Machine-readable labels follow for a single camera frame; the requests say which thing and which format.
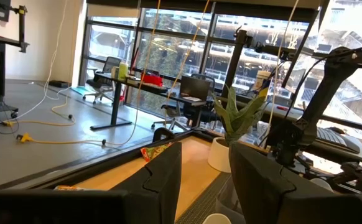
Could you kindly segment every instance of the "gray floor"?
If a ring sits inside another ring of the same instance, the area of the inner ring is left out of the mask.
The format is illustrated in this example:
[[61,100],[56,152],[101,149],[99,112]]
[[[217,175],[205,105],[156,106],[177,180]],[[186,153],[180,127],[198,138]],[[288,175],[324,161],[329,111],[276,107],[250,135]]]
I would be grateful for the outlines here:
[[[81,100],[81,95],[68,90],[68,105],[58,109],[61,113],[72,114],[77,119],[73,126],[57,127],[41,124],[21,123],[17,134],[29,133],[36,140],[42,141],[75,141],[106,139],[108,142],[123,143],[131,135],[134,125],[120,126],[102,131],[90,131],[90,126],[108,124],[111,117],[111,104],[100,103],[93,105],[93,97],[86,101]],[[55,92],[48,91],[49,96],[55,98]],[[39,83],[8,81],[6,85],[6,103],[19,108],[19,115],[31,109],[44,96],[44,89]],[[53,106],[65,102],[65,97],[59,95],[59,100],[47,99],[36,109],[20,118],[20,120],[39,120],[51,123],[68,123],[69,121],[51,112]],[[139,112],[135,133],[131,140],[123,146],[102,148],[93,144],[36,144],[27,142],[19,143],[11,134],[0,134],[0,185],[11,182],[28,175],[53,169],[75,161],[88,161],[100,156],[105,156],[118,151],[128,151],[137,145],[151,142],[153,121],[160,118]],[[134,123],[136,110],[127,106],[119,109],[118,117]],[[4,113],[0,113],[0,120],[5,120]],[[0,126],[3,132],[10,132],[8,127]]]

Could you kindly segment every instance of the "wheel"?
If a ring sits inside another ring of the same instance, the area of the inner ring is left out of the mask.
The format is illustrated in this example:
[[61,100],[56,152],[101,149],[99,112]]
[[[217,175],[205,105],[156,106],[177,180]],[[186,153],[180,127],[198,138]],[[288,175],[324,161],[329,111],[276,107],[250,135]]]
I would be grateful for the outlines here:
[[17,118],[18,117],[18,112],[12,112],[11,113],[11,118],[14,119],[14,118]]

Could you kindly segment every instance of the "wall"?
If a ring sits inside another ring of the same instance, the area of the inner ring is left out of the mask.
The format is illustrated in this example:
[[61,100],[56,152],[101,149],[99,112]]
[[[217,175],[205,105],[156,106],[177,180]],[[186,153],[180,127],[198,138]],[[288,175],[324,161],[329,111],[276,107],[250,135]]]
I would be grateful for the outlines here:
[[[30,45],[25,54],[19,48],[6,47],[6,78],[21,80],[46,80],[52,54],[57,43],[57,33],[62,19],[65,0],[12,0],[11,5],[25,5],[26,14],[25,40]],[[79,11],[83,0],[68,0],[65,11],[57,58],[52,69],[51,79],[70,81],[73,74],[73,58]],[[10,13],[9,22],[0,22],[0,35],[18,39],[18,15]]]

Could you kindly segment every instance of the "keyboard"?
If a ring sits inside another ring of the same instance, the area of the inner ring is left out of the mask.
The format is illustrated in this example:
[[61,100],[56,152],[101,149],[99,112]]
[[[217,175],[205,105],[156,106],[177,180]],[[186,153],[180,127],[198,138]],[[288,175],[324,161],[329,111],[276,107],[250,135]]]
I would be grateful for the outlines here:
[[317,139],[336,144],[341,147],[348,147],[344,139],[340,135],[330,129],[317,128]]

